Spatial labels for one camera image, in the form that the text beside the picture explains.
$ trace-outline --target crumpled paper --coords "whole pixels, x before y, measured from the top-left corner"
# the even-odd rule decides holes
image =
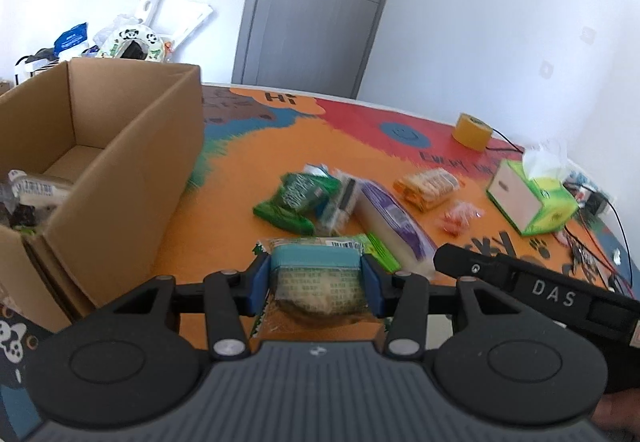
[[[535,178],[564,180],[569,174],[566,142],[553,139],[526,148],[522,156],[522,168],[529,180]]]

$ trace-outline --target roll of yellow tape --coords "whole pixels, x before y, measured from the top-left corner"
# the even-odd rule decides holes
[[[494,129],[469,114],[460,114],[456,128],[451,134],[461,145],[476,151],[484,151]]]

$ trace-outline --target colorful table surface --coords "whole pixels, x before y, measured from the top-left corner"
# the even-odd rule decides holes
[[[434,224],[442,209],[420,213],[408,207],[436,244],[452,242],[486,255],[506,253],[571,274],[568,248],[551,234],[521,237],[486,197],[485,187],[501,159],[519,159],[517,153],[479,153],[453,140],[449,125],[352,100],[247,88],[203,90],[204,148],[190,189],[166,230],[155,275],[172,274],[178,283],[190,283],[213,271],[242,270],[252,261],[256,242],[292,236],[255,217],[252,207],[274,193],[280,175],[300,171],[307,163],[326,164],[387,188],[402,175],[444,167],[464,183],[456,198],[472,202],[484,215],[453,238]],[[492,139],[491,146],[506,143]],[[569,223],[569,228],[597,250],[580,223]],[[352,219],[346,234],[359,232],[362,229]],[[605,252],[619,246],[602,225],[594,232]],[[577,271],[572,276],[603,286],[597,273]],[[453,281],[437,275],[435,283]],[[182,325],[183,335],[204,347],[202,319],[186,318]]]

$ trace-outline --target finger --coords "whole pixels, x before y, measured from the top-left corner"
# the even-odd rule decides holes
[[[640,390],[604,395],[591,420],[604,429],[626,429],[640,436]]]

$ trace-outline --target blue circle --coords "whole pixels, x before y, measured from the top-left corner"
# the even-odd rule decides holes
[[[403,145],[415,146],[415,148],[429,148],[431,146],[431,141],[425,135],[407,125],[380,123],[380,130]]]

